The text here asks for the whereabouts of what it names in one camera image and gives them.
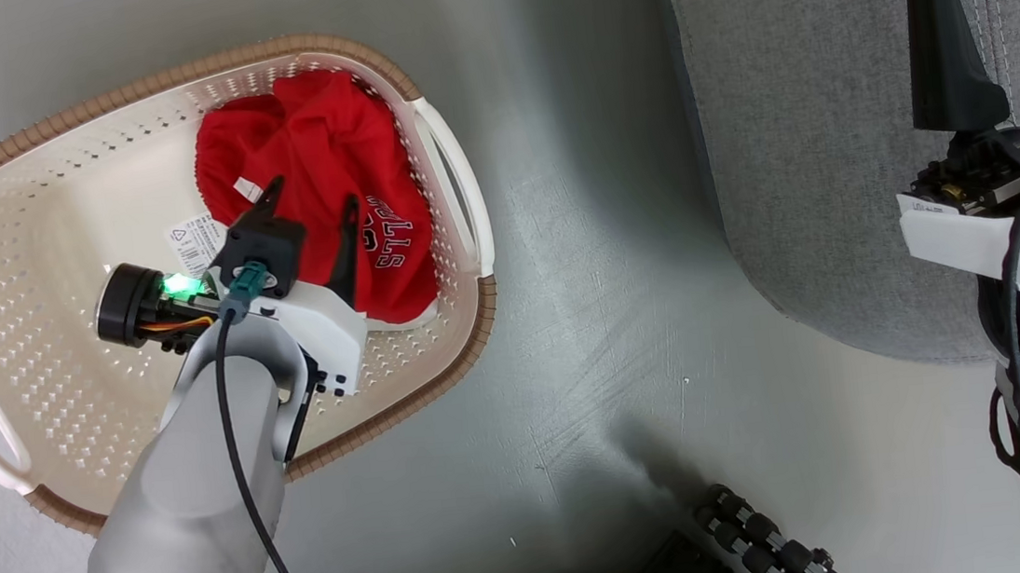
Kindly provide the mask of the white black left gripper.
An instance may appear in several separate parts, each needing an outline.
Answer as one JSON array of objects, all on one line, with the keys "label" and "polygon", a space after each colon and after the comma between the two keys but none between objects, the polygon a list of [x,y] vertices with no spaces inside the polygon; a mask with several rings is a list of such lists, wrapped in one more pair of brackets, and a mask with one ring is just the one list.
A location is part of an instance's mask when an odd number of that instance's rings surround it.
[{"label": "white black left gripper", "polygon": [[240,324],[250,316],[276,321],[318,365],[319,382],[337,397],[358,389],[366,318],[356,304],[360,201],[347,196],[338,223],[338,252],[325,287],[303,282],[301,260],[306,229],[282,219],[277,207],[284,176],[227,229],[224,247],[209,270],[217,291],[219,318]]}]

